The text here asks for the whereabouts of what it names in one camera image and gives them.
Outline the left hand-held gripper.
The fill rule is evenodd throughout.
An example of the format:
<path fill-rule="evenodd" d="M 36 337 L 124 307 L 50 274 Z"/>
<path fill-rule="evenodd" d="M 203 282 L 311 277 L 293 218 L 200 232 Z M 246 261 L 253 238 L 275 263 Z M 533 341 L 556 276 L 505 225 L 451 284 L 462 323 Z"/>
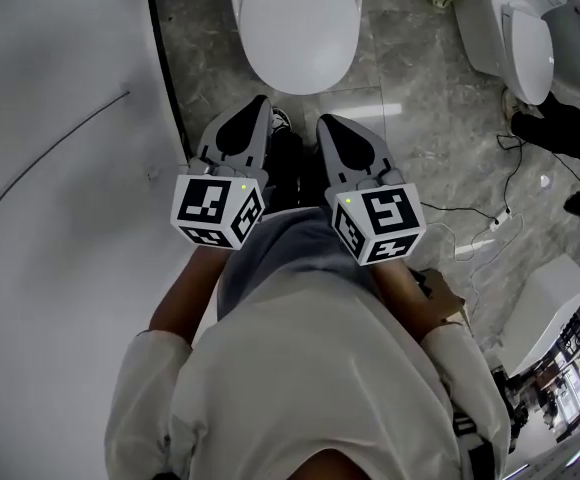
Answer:
<path fill-rule="evenodd" d="M 272 106 L 265 95 L 233 105 L 204 130 L 176 179 L 170 223 L 190 242 L 239 250 L 260 221 Z"/>

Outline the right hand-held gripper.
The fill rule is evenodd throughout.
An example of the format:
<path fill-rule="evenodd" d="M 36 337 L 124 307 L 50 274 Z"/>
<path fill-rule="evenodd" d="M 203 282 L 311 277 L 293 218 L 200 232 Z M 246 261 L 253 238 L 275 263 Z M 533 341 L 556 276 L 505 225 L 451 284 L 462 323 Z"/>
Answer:
<path fill-rule="evenodd" d="M 330 187 L 331 226 L 361 266 L 408 257 L 425 234 L 417 188 L 406 183 L 386 142 L 357 121 L 324 114 L 317 139 Z M 357 171 L 384 171 L 353 183 Z"/>

